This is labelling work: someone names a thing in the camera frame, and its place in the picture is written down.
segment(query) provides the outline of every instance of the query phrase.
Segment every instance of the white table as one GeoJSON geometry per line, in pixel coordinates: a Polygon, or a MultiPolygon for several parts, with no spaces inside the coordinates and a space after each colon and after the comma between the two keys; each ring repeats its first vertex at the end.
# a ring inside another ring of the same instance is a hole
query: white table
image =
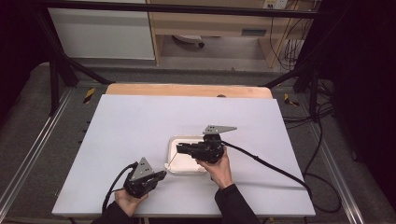
{"type": "MultiPolygon", "coordinates": [[[[208,124],[236,126],[221,138],[302,179],[276,100],[103,95],[52,213],[99,216],[109,187],[125,166],[146,157],[156,172],[164,169],[169,139],[200,134],[208,124]]],[[[233,181],[257,216],[315,215],[300,184],[234,149],[228,152],[233,181]]],[[[115,189],[125,178],[126,173],[115,189]]],[[[209,174],[168,174],[135,215],[218,217],[216,190],[209,174]]]]}

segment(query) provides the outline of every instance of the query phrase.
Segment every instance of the white plastic tray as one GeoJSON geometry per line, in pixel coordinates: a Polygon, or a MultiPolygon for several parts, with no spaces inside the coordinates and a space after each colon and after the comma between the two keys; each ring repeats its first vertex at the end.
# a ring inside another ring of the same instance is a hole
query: white plastic tray
{"type": "Polygon", "coordinates": [[[174,175],[201,175],[206,169],[197,164],[188,154],[177,153],[176,145],[179,143],[198,143],[204,141],[202,135],[176,135],[169,140],[168,162],[165,164],[167,171],[174,175]]]}

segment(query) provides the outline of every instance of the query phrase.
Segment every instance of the black sleeve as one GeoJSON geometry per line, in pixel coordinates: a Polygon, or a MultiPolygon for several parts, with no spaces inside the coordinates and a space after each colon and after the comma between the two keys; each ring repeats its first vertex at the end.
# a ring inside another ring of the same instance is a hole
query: black sleeve
{"type": "Polygon", "coordinates": [[[260,224],[235,184],[225,189],[219,189],[216,192],[215,200],[222,214],[223,224],[260,224]]]}
{"type": "Polygon", "coordinates": [[[101,217],[92,224],[131,224],[132,217],[128,217],[116,202],[111,203],[101,217]]]}

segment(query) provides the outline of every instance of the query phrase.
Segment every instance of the wire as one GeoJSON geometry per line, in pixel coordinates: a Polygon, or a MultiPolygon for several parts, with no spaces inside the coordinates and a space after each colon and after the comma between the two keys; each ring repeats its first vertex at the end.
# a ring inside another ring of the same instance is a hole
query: wire
{"type": "Polygon", "coordinates": [[[294,3],[294,1],[290,1],[290,3],[287,6],[285,6],[285,9],[288,9],[289,7],[291,7],[291,5],[293,5],[293,3],[294,3]]]}
{"type": "Polygon", "coordinates": [[[107,192],[107,195],[105,197],[105,200],[103,201],[103,205],[102,205],[102,214],[106,211],[107,209],[107,203],[108,200],[110,199],[110,195],[113,192],[113,188],[114,186],[117,184],[117,182],[119,181],[120,177],[123,175],[123,173],[125,173],[126,170],[130,169],[130,168],[134,168],[134,166],[137,165],[137,162],[135,162],[134,164],[130,164],[127,167],[125,167],[121,173],[116,177],[116,179],[114,180],[113,184],[110,187],[110,190],[107,192]]]}
{"type": "Polygon", "coordinates": [[[338,200],[338,204],[337,204],[337,207],[335,209],[330,209],[330,210],[329,209],[324,209],[324,208],[316,205],[315,203],[313,203],[313,205],[314,205],[314,207],[316,207],[318,210],[320,210],[322,212],[336,213],[336,212],[338,212],[340,210],[340,208],[342,206],[341,197],[340,197],[338,191],[336,190],[336,188],[332,185],[332,183],[330,183],[329,181],[325,180],[324,178],[322,178],[322,177],[320,177],[318,175],[313,175],[313,174],[308,173],[309,167],[312,165],[312,162],[314,161],[315,157],[318,155],[318,151],[320,149],[320,146],[321,146],[321,143],[322,143],[322,139],[323,139],[323,128],[322,128],[320,119],[323,117],[323,114],[328,115],[328,114],[332,113],[332,106],[322,109],[323,106],[328,105],[328,104],[330,104],[330,102],[326,102],[326,103],[324,103],[324,104],[322,104],[322,105],[320,105],[318,107],[317,121],[318,121],[318,126],[319,126],[319,131],[320,131],[318,145],[317,145],[317,147],[316,147],[316,149],[314,151],[314,154],[312,155],[309,163],[306,165],[306,167],[305,167],[305,169],[303,171],[303,177],[305,179],[306,176],[312,176],[312,177],[314,177],[316,179],[321,180],[322,182],[326,183],[328,186],[330,186],[332,188],[332,190],[335,192],[335,195],[336,195],[337,200],[338,200]]]}
{"type": "Polygon", "coordinates": [[[69,220],[72,222],[72,224],[77,224],[77,222],[72,217],[70,217],[69,220]]]}
{"type": "Polygon", "coordinates": [[[298,127],[300,127],[300,126],[303,126],[303,125],[305,125],[305,124],[307,124],[307,123],[309,123],[309,122],[311,122],[312,120],[309,120],[309,121],[306,121],[306,122],[303,122],[303,123],[301,123],[301,124],[297,124],[297,125],[295,125],[295,126],[292,126],[292,127],[288,127],[287,129],[293,129],[293,128],[298,128],[298,127]]]}
{"type": "Polygon", "coordinates": [[[313,174],[310,174],[310,173],[305,173],[304,174],[304,179],[306,179],[307,176],[312,176],[312,177],[314,177],[314,178],[316,178],[318,180],[321,180],[322,182],[327,184],[330,188],[332,188],[332,190],[335,192],[335,195],[337,196],[338,204],[337,204],[337,206],[334,209],[324,209],[322,207],[319,207],[315,203],[313,203],[314,207],[316,207],[318,210],[320,210],[322,212],[325,212],[325,213],[336,213],[336,212],[338,212],[338,210],[340,210],[341,206],[342,206],[341,197],[340,197],[340,194],[338,193],[337,189],[332,185],[332,183],[330,183],[329,181],[325,180],[324,178],[322,178],[322,177],[320,177],[318,175],[313,175],[313,174]]]}
{"type": "Polygon", "coordinates": [[[290,178],[290,179],[292,179],[292,180],[298,182],[299,184],[301,184],[301,185],[306,189],[306,191],[308,192],[309,198],[312,199],[312,191],[311,191],[311,188],[309,188],[309,187],[305,184],[305,182],[302,181],[301,179],[295,177],[294,175],[289,174],[289,173],[286,172],[286,171],[283,171],[283,170],[281,170],[281,169],[275,167],[274,165],[271,165],[270,163],[268,163],[268,162],[266,162],[266,161],[260,159],[258,156],[252,155],[251,153],[249,153],[248,151],[242,149],[241,147],[236,147],[236,146],[231,145],[230,143],[227,143],[227,142],[224,142],[224,141],[221,141],[221,143],[224,144],[224,145],[227,146],[227,147],[233,147],[233,148],[235,148],[236,150],[238,150],[238,151],[240,151],[240,152],[242,152],[242,153],[248,155],[248,156],[251,157],[253,160],[255,160],[255,161],[261,163],[262,165],[264,165],[264,166],[266,166],[266,167],[268,167],[268,168],[270,168],[270,169],[272,169],[272,170],[275,170],[275,171],[281,173],[282,175],[285,175],[285,176],[287,176],[288,178],[290,178]]]}
{"type": "Polygon", "coordinates": [[[310,27],[310,25],[312,24],[312,20],[310,20],[310,19],[297,20],[297,22],[295,22],[289,29],[288,33],[286,34],[286,38],[290,35],[290,33],[294,30],[294,28],[296,27],[296,25],[298,23],[301,24],[301,30],[302,30],[301,38],[299,40],[297,40],[297,39],[290,40],[289,39],[288,44],[284,51],[284,60],[288,62],[290,71],[291,71],[291,67],[295,66],[295,64],[297,63],[297,59],[298,59],[297,51],[298,51],[299,47],[302,45],[302,43],[304,42],[308,27],[310,27]]]}
{"type": "Polygon", "coordinates": [[[272,17],[272,18],[271,18],[271,28],[270,28],[270,47],[271,47],[271,50],[272,50],[272,52],[274,53],[274,55],[275,55],[275,57],[276,57],[277,61],[279,62],[280,66],[281,66],[282,68],[284,68],[284,69],[288,70],[288,68],[287,68],[287,67],[285,67],[286,65],[285,65],[285,64],[283,64],[283,63],[280,61],[279,57],[277,56],[277,54],[276,54],[276,52],[275,52],[275,50],[274,50],[274,46],[272,45],[272,32],[273,32],[273,27],[274,27],[274,17],[272,17]]]}
{"type": "MultiPolygon", "coordinates": [[[[333,108],[332,108],[332,106],[329,106],[329,107],[321,110],[320,113],[318,113],[318,116],[320,118],[324,118],[324,117],[332,114],[332,112],[333,112],[333,108]]],[[[313,120],[312,117],[300,117],[300,118],[298,118],[298,117],[286,117],[286,116],[284,116],[282,118],[283,118],[285,124],[300,123],[300,122],[306,123],[306,122],[310,122],[310,121],[313,120]]]]}

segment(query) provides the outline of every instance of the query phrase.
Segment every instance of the human hand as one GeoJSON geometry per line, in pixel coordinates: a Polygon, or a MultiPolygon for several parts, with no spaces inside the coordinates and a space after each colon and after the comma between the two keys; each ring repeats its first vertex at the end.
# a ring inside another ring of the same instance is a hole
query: human hand
{"type": "Polygon", "coordinates": [[[136,211],[137,206],[145,201],[149,197],[148,194],[145,194],[143,197],[137,199],[134,196],[131,196],[126,189],[117,190],[115,192],[116,203],[119,207],[124,211],[128,217],[134,215],[134,211],[136,211]]]}
{"type": "Polygon", "coordinates": [[[220,189],[225,189],[233,184],[233,178],[231,175],[230,159],[227,155],[227,147],[224,148],[224,154],[220,160],[216,163],[209,163],[205,161],[197,161],[198,164],[202,165],[212,176],[212,180],[219,185],[220,189]]]}

